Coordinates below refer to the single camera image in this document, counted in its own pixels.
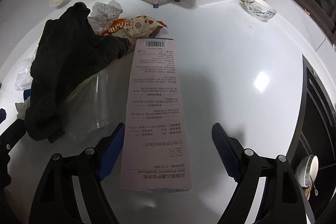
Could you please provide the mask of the clear plastic bag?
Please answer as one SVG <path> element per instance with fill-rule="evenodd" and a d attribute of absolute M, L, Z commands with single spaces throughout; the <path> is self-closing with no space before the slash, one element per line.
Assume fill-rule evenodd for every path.
<path fill-rule="evenodd" d="M 30 58 L 24 59 L 17 73 L 17 78 L 15 80 L 15 90 L 24 91 L 31 88 L 33 78 L 31 76 L 30 70 L 31 65 L 37 55 L 37 50 L 34 51 Z"/>

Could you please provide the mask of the black cloth rag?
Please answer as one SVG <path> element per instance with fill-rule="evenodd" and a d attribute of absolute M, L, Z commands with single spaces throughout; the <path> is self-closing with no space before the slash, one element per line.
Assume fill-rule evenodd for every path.
<path fill-rule="evenodd" d="M 60 107 L 86 79 L 99 73 L 131 47 L 126 38 L 97 35 L 88 22 L 90 10 L 77 2 L 58 19 L 46 21 L 31 65 L 30 106 L 26 110 L 28 135 L 55 142 L 64 134 Z"/>

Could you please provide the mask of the orange snack wrapper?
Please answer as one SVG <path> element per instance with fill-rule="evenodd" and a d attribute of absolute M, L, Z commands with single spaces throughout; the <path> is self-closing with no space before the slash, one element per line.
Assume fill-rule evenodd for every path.
<path fill-rule="evenodd" d="M 130 19 L 117 19 L 101 35 L 113 35 L 119 38 L 150 38 L 155 37 L 167 25 L 146 15 Z"/>

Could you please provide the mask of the black kitchen sink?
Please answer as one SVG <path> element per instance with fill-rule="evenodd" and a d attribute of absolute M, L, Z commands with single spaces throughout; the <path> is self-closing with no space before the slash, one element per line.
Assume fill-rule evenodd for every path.
<path fill-rule="evenodd" d="M 302 96 L 293 139 L 286 154 L 292 170 L 306 157 L 318 158 L 317 177 L 310 197 L 305 199 L 306 215 L 315 223 L 327 211 L 335 195 L 335 109 L 316 71 L 305 57 Z"/>

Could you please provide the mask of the white dishes in sink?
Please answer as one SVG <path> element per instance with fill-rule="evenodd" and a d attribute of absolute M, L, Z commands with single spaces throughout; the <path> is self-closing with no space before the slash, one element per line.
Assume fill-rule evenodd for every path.
<path fill-rule="evenodd" d="M 315 155 L 309 155 L 302 159 L 295 171 L 297 181 L 299 185 L 303 188 L 307 199 L 309 199 L 312 190 L 314 190 L 315 196 L 318 195 L 318 191 L 314 186 L 315 179 L 318 173 L 318 165 L 318 157 Z"/>

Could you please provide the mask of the crumpled white paper tissue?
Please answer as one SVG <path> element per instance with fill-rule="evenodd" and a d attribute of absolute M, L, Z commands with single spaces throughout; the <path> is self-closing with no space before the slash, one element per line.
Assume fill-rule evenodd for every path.
<path fill-rule="evenodd" d="M 109 3 L 96 2 L 88 16 L 88 22 L 95 34 L 99 35 L 106 31 L 122 13 L 122 6 L 115 0 Z"/>

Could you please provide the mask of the patterned ceramic bowl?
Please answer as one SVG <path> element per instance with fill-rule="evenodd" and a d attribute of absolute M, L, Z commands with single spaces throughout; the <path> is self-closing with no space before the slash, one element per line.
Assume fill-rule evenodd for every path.
<path fill-rule="evenodd" d="M 244 5 L 248 14 L 261 22 L 267 22 L 277 14 L 277 11 L 263 0 L 244 0 Z"/>

